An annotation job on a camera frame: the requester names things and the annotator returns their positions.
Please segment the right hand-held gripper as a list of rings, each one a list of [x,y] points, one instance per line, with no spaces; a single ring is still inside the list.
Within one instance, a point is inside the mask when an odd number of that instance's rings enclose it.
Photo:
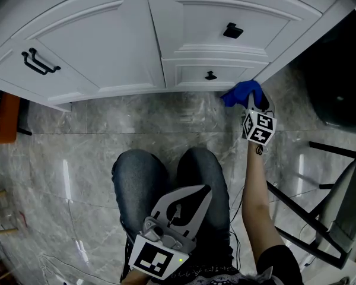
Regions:
[[[269,94],[262,90],[260,111],[255,105],[254,92],[248,96],[242,137],[259,145],[267,145],[276,131],[275,105]]]

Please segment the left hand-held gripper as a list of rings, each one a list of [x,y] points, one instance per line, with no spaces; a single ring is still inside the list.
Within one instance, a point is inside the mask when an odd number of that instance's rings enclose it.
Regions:
[[[129,266],[165,280],[196,248],[196,236],[212,199],[209,185],[186,186],[161,197],[136,236]],[[161,222],[188,222],[184,235]]]

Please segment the blue cloth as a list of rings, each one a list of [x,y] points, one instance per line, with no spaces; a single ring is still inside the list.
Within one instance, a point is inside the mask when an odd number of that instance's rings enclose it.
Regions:
[[[263,91],[260,84],[255,80],[239,82],[234,88],[223,94],[220,98],[226,107],[233,107],[236,104],[248,108],[249,95],[253,93],[254,104],[260,108]]]

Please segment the large white drawer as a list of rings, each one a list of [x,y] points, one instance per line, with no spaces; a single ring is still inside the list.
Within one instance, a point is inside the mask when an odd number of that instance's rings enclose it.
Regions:
[[[299,0],[148,0],[165,59],[272,62],[320,17]]]

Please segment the person's right forearm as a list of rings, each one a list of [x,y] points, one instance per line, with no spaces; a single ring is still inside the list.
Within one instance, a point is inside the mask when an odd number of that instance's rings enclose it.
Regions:
[[[246,178],[241,214],[255,262],[267,249],[283,245],[269,212],[268,186],[262,155],[256,154],[258,144],[248,142]]]

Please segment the person's left forearm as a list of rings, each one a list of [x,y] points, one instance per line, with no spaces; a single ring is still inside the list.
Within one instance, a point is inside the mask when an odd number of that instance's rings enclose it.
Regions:
[[[138,270],[132,270],[121,281],[121,285],[146,285],[150,279],[150,275]]]

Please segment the person's right leg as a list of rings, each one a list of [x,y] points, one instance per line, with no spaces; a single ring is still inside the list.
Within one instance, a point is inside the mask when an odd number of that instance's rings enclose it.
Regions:
[[[211,187],[212,200],[197,233],[197,247],[205,251],[231,252],[229,194],[216,156],[206,148],[188,149],[177,167],[177,184]]]

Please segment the person's leg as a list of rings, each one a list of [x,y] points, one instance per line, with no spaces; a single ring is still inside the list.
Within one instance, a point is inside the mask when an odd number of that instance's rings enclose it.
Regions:
[[[169,174],[153,154],[140,149],[123,152],[112,167],[120,222],[131,242],[142,230],[157,201],[167,192]]]
[[[229,194],[216,156],[206,148],[188,149],[177,167],[177,184],[211,187],[212,200],[197,233],[197,247],[205,251],[231,252]]]

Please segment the person's left leg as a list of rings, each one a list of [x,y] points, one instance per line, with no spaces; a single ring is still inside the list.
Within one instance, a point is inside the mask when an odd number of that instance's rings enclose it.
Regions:
[[[153,154],[140,149],[123,152],[112,167],[120,222],[131,242],[142,230],[157,201],[167,192],[169,174]]]

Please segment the person's black lace-print shirt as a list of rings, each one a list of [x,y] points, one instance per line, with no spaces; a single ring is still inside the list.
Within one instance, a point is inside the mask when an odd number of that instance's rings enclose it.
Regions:
[[[227,265],[190,265],[165,280],[146,285],[304,285],[298,263],[285,245],[273,246],[259,257],[255,275],[244,275]]]

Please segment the grey chair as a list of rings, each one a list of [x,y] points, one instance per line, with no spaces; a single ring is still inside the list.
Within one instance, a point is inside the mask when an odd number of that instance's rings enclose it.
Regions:
[[[353,161],[334,184],[319,186],[320,189],[328,189],[329,193],[310,212],[268,182],[269,191],[314,229],[316,236],[311,243],[305,243],[280,228],[277,231],[302,250],[342,269],[356,240],[356,151],[313,141],[309,142],[309,147],[350,157]]]

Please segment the white cabinet door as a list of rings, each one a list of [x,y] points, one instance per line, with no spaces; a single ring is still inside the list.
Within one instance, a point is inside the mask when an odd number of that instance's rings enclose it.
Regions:
[[[38,40],[18,39],[0,47],[0,89],[45,106],[76,102],[98,91]]]
[[[67,0],[14,34],[37,41],[82,75],[50,100],[165,88],[148,0]]]

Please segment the orange sofa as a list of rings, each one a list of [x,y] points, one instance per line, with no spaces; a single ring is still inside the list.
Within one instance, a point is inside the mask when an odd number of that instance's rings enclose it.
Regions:
[[[30,131],[18,126],[20,98],[4,93],[0,102],[0,144],[14,143],[17,134],[32,136]]]

